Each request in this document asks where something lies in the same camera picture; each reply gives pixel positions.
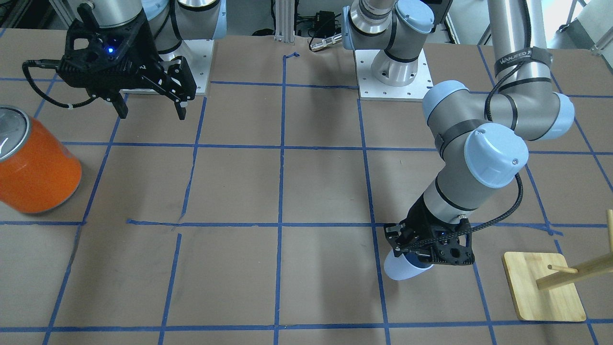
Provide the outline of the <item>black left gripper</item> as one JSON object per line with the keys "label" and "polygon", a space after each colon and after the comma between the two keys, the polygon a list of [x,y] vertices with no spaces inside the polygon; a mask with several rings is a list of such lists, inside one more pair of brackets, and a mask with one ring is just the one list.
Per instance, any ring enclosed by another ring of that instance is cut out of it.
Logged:
{"label": "black left gripper", "polygon": [[436,218],[427,208],[424,196],[410,207],[407,217],[399,223],[385,224],[385,238],[392,247],[393,253],[407,253],[407,247],[414,245],[416,250],[429,249],[432,246],[459,245],[459,238],[440,240],[433,244],[416,245],[418,241],[431,240],[451,234],[455,225],[445,223]]}

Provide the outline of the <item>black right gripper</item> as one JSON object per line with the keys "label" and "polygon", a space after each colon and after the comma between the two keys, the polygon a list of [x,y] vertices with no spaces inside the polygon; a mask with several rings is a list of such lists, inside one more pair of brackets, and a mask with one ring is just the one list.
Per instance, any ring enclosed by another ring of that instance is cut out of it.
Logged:
{"label": "black right gripper", "polygon": [[71,87],[85,88],[90,96],[111,100],[120,119],[129,109],[121,90],[151,89],[174,102],[185,120],[196,83],[184,57],[163,61],[156,50],[144,10],[127,22],[103,26],[95,10],[78,10],[66,37],[57,72]]}

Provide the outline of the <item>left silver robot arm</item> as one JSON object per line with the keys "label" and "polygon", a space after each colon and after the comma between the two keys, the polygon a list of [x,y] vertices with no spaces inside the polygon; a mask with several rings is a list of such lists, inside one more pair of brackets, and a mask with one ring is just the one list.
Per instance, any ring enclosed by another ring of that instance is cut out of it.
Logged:
{"label": "left silver robot arm", "polygon": [[570,98],[554,92],[538,0],[489,0],[496,84],[473,94],[456,80],[423,97],[425,122],[444,167],[399,223],[384,226],[394,257],[471,255],[471,236],[521,204],[527,142],[552,140],[575,119]]}

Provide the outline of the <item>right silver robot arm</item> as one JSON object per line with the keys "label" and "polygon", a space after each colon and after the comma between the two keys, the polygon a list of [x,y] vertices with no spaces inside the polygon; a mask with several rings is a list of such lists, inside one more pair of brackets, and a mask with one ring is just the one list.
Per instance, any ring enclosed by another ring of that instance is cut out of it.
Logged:
{"label": "right silver robot arm", "polygon": [[223,0],[70,0],[75,20],[56,68],[69,86],[127,116],[123,90],[166,96],[178,118],[196,96],[195,56],[186,42],[226,34]]}

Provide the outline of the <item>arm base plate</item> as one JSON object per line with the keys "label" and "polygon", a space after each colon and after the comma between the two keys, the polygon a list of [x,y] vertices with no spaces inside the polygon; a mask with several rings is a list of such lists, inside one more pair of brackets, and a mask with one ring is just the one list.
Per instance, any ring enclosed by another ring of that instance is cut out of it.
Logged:
{"label": "arm base plate", "polygon": [[176,50],[159,55],[163,61],[171,61],[182,56],[186,59],[196,83],[196,96],[205,96],[209,85],[210,70],[212,67],[214,40],[186,40],[181,41]]}
{"label": "arm base plate", "polygon": [[359,98],[370,101],[418,101],[433,87],[425,51],[403,63],[383,50],[355,50]]}

